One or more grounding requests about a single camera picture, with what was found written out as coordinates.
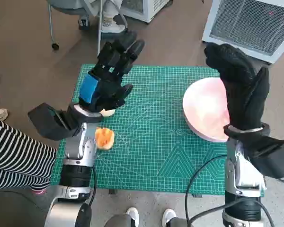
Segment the black and white striped clothing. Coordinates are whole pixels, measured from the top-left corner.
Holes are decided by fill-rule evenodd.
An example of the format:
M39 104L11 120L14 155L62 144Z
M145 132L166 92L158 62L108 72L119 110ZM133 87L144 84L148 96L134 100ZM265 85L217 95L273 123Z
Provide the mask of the black and white striped clothing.
M0 189L50 184L57 150L0 121Z

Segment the white bowl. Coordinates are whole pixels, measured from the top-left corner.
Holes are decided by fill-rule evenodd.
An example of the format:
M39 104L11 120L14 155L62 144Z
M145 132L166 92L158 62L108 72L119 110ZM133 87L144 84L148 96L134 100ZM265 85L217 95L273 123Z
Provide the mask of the white bowl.
M183 96L183 111L189 128L212 142L226 142L224 125L229 124L226 91L220 78L196 81Z

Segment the gray floor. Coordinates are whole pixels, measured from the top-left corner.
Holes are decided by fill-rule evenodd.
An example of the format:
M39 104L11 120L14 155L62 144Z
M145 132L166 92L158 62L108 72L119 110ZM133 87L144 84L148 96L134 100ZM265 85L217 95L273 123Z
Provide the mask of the gray floor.
M146 47L137 64L205 66L202 32L211 6L199 0L175 0L146 25L129 19L129 27L145 39ZM45 0L0 0L0 107L11 115L7 122L36 139L41 138L27 117L27 112L41 102L66 108L81 64L96 62L96 33L78 31L77 18L53 12L59 52L52 52ZM284 138L284 55L271 67L271 91L264 115L272 135ZM275 220L284 227L284 184L268 181L263 199ZM47 209L52 190L33 197L29 190L19 190ZM190 214L223 204L223 197L189 198ZM98 190L93 204L93 226L101 227L116 213L128 207L138 208L140 226L160 226L161 215L170 207L184 217L184 195L171 193L121 191L116 196ZM43 226L44 213L23 198L0 194L0 227ZM209 215L195 226L222 226L221 213Z

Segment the white sneaker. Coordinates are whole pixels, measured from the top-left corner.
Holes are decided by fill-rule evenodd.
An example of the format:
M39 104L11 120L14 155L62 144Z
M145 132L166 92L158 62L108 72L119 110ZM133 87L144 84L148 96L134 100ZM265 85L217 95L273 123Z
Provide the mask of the white sneaker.
M102 33L121 33L125 30L125 25L118 25L112 19L105 19L103 18L101 32Z
M138 210L135 207L131 207L126 213L134 220L136 227L138 227L140 221Z
M162 227L166 227L166 224L172 220L173 218L176 218L177 215L174 210L172 209L166 209L163 213L162 217Z
M88 16L80 16L78 19L79 30L88 31L90 29L89 26L89 17Z
M0 121L5 121L7 117L9 116L9 112L7 109L0 109Z

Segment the black glove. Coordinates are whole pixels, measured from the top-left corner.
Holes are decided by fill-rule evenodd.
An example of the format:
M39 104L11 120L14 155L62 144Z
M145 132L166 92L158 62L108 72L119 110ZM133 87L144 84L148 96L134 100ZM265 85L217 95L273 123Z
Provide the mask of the black glove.
M230 125L240 130L260 128L269 92L268 69L258 74L239 49L229 44L208 44L206 64L218 70L226 88Z

